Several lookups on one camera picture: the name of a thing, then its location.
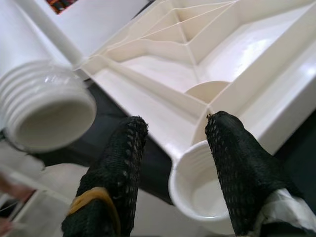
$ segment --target white floor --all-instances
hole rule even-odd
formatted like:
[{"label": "white floor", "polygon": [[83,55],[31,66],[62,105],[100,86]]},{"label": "white floor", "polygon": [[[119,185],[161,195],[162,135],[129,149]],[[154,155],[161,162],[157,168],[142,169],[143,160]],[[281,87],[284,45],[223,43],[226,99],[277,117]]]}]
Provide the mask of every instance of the white floor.
[{"label": "white floor", "polygon": [[[1,166],[11,167],[71,199],[75,196],[81,176],[87,170],[86,167],[74,164],[60,164],[42,170],[40,161],[11,149],[4,142],[0,143],[0,169]],[[140,190],[132,235],[205,237],[209,233],[183,216],[175,207]]]}]

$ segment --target white plastic tube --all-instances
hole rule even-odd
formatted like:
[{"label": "white plastic tube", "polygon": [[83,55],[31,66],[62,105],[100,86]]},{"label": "white plastic tube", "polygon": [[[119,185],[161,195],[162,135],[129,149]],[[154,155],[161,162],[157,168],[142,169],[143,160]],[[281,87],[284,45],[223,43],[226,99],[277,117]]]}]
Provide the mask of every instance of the white plastic tube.
[{"label": "white plastic tube", "polygon": [[0,110],[10,140],[36,152],[78,139],[96,114],[82,81],[53,64],[12,0],[0,8]]}]

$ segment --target white plastic tray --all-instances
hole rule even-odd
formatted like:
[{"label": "white plastic tray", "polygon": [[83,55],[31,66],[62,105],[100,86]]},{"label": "white plastic tray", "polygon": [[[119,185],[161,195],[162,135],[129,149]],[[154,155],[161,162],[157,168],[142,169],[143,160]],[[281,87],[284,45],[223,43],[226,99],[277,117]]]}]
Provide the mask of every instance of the white plastic tray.
[{"label": "white plastic tray", "polygon": [[274,153],[316,108],[315,22],[314,0],[157,0],[82,69],[174,162],[220,110]]}]

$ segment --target black mesh fabric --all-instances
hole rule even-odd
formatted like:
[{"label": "black mesh fabric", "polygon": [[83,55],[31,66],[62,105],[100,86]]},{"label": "black mesh fabric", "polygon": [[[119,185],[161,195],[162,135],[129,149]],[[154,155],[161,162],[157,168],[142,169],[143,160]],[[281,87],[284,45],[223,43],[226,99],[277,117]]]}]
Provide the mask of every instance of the black mesh fabric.
[{"label": "black mesh fabric", "polygon": [[[77,197],[94,187],[108,190],[118,211],[121,236],[130,236],[134,227],[140,163],[148,128],[140,117],[124,119],[111,135],[103,155],[82,177]],[[100,200],[93,200],[62,224],[64,237],[115,236],[113,225]]]},{"label": "black mesh fabric", "polygon": [[208,117],[205,132],[237,236],[253,230],[257,214],[273,191],[287,188],[301,197],[278,160],[260,146],[238,118],[220,111]]}]

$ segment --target yellow rubber band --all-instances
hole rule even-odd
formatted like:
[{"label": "yellow rubber band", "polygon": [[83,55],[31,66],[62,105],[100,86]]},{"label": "yellow rubber band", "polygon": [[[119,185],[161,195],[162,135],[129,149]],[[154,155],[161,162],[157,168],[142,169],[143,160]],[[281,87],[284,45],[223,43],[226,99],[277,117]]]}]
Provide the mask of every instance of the yellow rubber band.
[{"label": "yellow rubber band", "polygon": [[102,200],[106,204],[116,234],[120,236],[119,214],[108,191],[105,188],[95,187],[76,197],[71,205],[68,216],[76,213],[78,210],[80,210],[95,199]]}]

